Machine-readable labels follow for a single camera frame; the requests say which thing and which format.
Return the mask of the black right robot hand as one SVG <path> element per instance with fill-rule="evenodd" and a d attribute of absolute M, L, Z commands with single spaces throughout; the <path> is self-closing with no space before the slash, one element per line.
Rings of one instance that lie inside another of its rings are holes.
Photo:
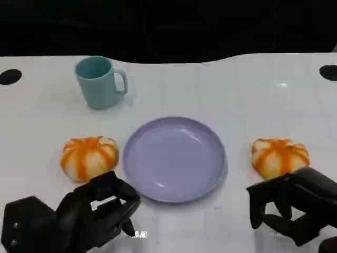
<path fill-rule="evenodd" d="M 336 227 L 336 182 L 303 167 L 247 188 L 253 229 L 266 224 L 302 246 Z"/>

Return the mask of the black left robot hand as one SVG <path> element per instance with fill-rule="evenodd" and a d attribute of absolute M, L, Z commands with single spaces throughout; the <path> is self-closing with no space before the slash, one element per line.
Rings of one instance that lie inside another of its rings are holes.
<path fill-rule="evenodd" d="M 135 235 L 131 215 L 140 205 L 137 191 L 110 171 L 68 193 L 56 209 L 53 252 L 87 252 L 122 231 Z"/>

